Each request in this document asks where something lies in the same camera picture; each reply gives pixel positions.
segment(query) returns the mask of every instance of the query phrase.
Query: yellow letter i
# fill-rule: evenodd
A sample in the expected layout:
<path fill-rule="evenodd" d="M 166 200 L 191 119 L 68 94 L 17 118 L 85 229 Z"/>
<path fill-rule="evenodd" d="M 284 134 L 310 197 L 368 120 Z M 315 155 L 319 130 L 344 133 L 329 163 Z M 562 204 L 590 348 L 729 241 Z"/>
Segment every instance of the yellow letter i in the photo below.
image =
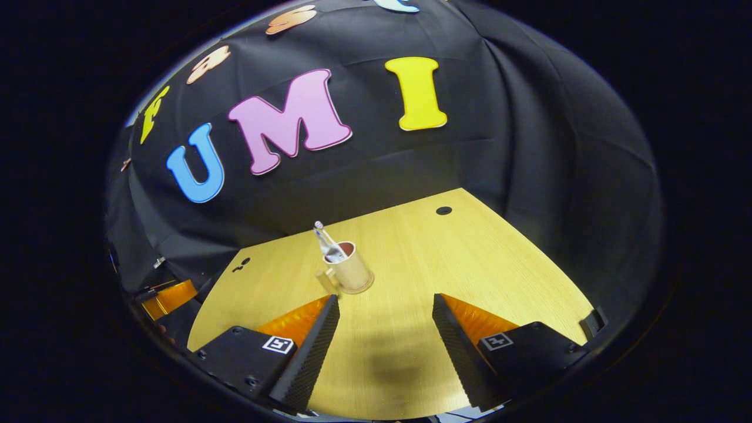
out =
<path fill-rule="evenodd" d="M 388 70 L 397 74 L 405 102 L 405 116 L 399 127 L 405 131 L 438 128 L 447 122 L 447 115 L 438 110 L 433 70 L 438 68 L 434 59 L 427 57 L 400 57 L 387 62 Z"/>

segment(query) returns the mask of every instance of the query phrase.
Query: foam letter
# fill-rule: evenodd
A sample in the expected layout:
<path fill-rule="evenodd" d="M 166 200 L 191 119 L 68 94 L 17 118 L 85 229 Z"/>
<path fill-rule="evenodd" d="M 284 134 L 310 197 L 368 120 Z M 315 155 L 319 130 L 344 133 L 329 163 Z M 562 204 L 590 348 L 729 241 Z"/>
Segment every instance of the foam letter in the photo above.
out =
<path fill-rule="evenodd" d="M 414 14 L 415 12 L 420 11 L 419 8 L 416 8 L 415 6 L 405 6 L 400 3 L 400 1 L 406 2 L 407 0 L 374 0 L 374 2 L 382 8 L 395 12 L 408 12 Z"/>
<path fill-rule="evenodd" d="M 436 89 L 433 86 L 433 70 L 438 68 L 434 59 L 427 57 L 400 57 L 386 64 L 387 69 L 397 74 L 405 102 L 405 116 L 399 127 L 405 131 L 438 128 L 447 122 L 447 115 L 438 110 Z"/>
<path fill-rule="evenodd" d="M 269 27 L 266 29 L 267 35 L 274 35 L 285 29 L 298 26 L 301 23 L 308 22 L 316 16 L 316 11 L 311 9 L 315 8 L 314 5 L 305 5 L 302 8 L 297 8 L 294 11 L 289 11 L 275 17 L 269 23 Z"/>
<path fill-rule="evenodd" d="M 224 62 L 224 60 L 227 59 L 227 56 L 229 55 L 230 52 L 228 46 L 222 46 L 209 53 L 205 58 L 201 59 L 201 62 L 198 62 L 196 63 L 196 66 L 193 66 L 193 69 L 191 69 L 192 72 L 188 77 L 186 84 L 193 84 L 194 82 L 196 82 L 197 79 L 204 76 L 206 71 L 213 69 L 220 63 Z"/>
<path fill-rule="evenodd" d="M 225 183 L 225 170 L 217 152 L 214 150 L 214 145 L 211 144 L 210 131 L 211 123 L 204 123 L 196 128 L 188 138 L 188 144 L 195 145 L 199 149 L 201 160 L 204 161 L 204 166 L 208 170 L 209 176 L 206 181 L 200 184 L 193 177 L 193 173 L 191 173 L 185 160 L 186 148 L 184 146 L 175 148 L 170 157 L 167 158 L 167 169 L 172 171 L 177 185 L 183 190 L 185 196 L 193 202 L 207 202 L 213 199 L 220 193 L 222 185 Z"/>
<path fill-rule="evenodd" d="M 269 151 L 265 140 L 276 145 L 288 157 L 298 155 L 300 123 L 305 124 L 308 137 L 303 145 L 308 150 L 322 150 L 347 141 L 353 131 L 344 125 L 329 98 L 326 82 L 328 69 L 306 72 L 293 79 L 280 111 L 258 96 L 245 99 L 228 113 L 240 125 L 253 162 L 250 172 L 262 175 L 280 164 L 280 155 Z"/>
<path fill-rule="evenodd" d="M 144 112 L 144 129 L 141 131 L 141 143 L 144 143 L 144 140 L 146 139 L 146 135 L 149 135 L 149 132 L 151 132 L 151 129 L 154 127 L 154 117 L 156 116 L 157 111 L 159 111 L 159 105 L 162 104 L 162 97 L 165 96 L 167 93 L 167 90 L 170 89 L 170 86 L 168 85 L 165 87 L 164 90 L 162 90 L 161 93 L 154 99 L 154 101 L 151 102 L 149 107 L 146 108 L 146 111 Z"/>

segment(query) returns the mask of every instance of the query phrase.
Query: pen holder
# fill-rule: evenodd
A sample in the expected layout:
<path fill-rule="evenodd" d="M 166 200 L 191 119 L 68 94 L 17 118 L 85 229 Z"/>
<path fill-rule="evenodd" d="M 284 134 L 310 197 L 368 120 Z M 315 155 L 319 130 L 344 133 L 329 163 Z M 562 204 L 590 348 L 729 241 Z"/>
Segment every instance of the pen holder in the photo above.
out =
<path fill-rule="evenodd" d="M 330 294 L 336 294 L 337 291 L 359 294 L 369 289 L 374 282 L 374 274 L 363 263 L 355 244 L 343 241 L 339 242 L 339 246 L 347 258 L 339 263 L 331 263 L 326 257 L 322 257 L 329 269 L 318 272 L 316 278 Z"/>

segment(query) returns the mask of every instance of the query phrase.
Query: black mount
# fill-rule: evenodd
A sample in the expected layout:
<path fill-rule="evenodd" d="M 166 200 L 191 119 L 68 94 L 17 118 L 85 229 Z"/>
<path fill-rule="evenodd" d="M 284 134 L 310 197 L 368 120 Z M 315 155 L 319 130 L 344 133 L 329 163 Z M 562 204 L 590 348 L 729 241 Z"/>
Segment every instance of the black mount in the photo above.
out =
<path fill-rule="evenodd" d="M 332 295 L 302 345 L 235 326 L 190 360 L 240 395 L 295 415 L 306 411 L 338 322 L 339 303 Z"/>
<path fill-rule="evenodd" d="M 472 345 L 440 294 L 433 320 L 470 405 L 481 411 L 534 394 L 590 352 L 539 321 Z"/>

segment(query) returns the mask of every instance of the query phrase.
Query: orange letter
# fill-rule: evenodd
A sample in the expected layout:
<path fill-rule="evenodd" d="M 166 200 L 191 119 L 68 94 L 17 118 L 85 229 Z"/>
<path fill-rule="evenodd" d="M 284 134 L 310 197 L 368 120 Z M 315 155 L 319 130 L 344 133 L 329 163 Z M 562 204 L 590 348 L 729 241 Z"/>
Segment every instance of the orange letter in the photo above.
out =
<path fill-rule="evenodd" d="M 220 47 L 209 53 L 208 56 L 201 59 L 201 62 L 198 62 L 196 63 L 196 66 L 193 66 L 193 69 L 191 69 L 193 70 L 193 73 L 188 77 L 186 84 L 193 84 L 196 82 L 197 79 L 204 76 L 206 71 L 222 63 L 229 55 L 230 52 L 228 46 Z"/>
<path fill-rule="evenodd" d="M 294 11 L 285 12 L 280 16 L 275 17 L 269 23 L 269 27 L 266 29 L 266 33 L 268 35 L 274 35 L 284 31 L 285 29 L 298 26 L 303 22 L 308 22 L 309 20 L 313 19 L 314 16 L 316 16 L 316 11 L 311 10 L 315 7 L 316 6 L 314 5 L 307 5 L 303 6 L 302 8 L 297 8 Z"/>

